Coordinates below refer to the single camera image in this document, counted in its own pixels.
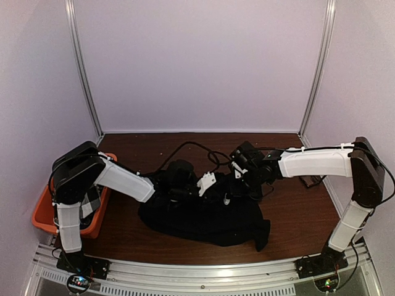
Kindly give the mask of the round gold brooch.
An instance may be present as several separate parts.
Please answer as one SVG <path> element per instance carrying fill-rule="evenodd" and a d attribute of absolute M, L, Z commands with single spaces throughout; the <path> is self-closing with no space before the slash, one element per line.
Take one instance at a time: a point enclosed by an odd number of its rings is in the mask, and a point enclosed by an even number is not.
<path fill-rule="evenodd" d="M 229 205 L 230 204 L 230 199 L 227 197 L 227 195 L 225 194 L 224 198 L 223 198 L 223 203 L 225 205 Z"/>

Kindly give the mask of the black t-shirt blue logo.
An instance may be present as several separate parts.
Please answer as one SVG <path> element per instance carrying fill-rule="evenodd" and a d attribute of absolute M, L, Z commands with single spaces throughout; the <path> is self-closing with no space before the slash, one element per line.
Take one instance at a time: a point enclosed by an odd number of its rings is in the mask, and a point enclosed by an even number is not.
<path fill-rule="evenodd" d="M 225 173 L 216 173 L 215 178 L 217 182 L 196 201 L 142 203 L 140 220 L 154 231 L 221 247 L 253 241 L 260 252 L 268 244 L 270 220 L 264 219 L 241 181 Z M 229 205 L 223 203 L 225 194 Z"/>

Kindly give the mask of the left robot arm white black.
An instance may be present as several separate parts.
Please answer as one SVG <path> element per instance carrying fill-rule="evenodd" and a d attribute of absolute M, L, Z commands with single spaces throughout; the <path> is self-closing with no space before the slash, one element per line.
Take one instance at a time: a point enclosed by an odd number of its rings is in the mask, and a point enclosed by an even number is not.
<path fill-rule="evenodd" d="M 64 262 L 76 274 L 89 267 L 88 259 L 79 253 L 83 248 L 80 208 L 86 193 L 97 186 L 154 208 L 194 202 L 202 197 L 194 173 L 185 168 L 181 173 L 166 169 L 139 175 L 101 152 L 91 141 L 67 152 L 53 163 L 48 189 L 56 208 L 62 250 L 67 253 Z"/>

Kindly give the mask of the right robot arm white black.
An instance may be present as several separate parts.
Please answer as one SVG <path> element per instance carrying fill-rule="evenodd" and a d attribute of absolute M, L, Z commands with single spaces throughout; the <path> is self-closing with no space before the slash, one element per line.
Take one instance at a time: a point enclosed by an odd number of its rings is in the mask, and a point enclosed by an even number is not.
<path fill-rule="evenodd" d="M 265 148 L 246 141 L 230 155 L 236 177 L 252 189 L 263 183 L 300 176 L 352 178 L 352 197 L 316 261 L 320 271 L 331 271 L 382 203 L 385 166 L 365 137 L 338 146 L 268 148 L 267 154 L 264 151 Z"/>

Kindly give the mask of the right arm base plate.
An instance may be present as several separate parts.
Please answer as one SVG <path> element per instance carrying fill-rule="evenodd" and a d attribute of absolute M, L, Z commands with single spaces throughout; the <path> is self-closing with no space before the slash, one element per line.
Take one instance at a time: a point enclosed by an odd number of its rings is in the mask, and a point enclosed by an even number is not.
<path fill-rule="evenodd" d="M 347 260 L 342 255 L 339 258 L 325 254 L 307 255 L 295 262 L 299 279 L 316 277 L 326 273 L 333 274 L 348 266 Z"/>

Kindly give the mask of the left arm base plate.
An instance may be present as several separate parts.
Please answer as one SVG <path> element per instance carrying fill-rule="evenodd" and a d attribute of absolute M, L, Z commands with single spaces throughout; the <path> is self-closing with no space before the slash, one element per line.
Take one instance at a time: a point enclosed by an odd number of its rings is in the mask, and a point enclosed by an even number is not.
<path fill-rule="evenodd" d="M 61 253 L 56 267 L 70 273 L 84 275 L 88 278 L 106 280 L 109 265 L 109 260 L 89 257 L 79 253 Z"/>

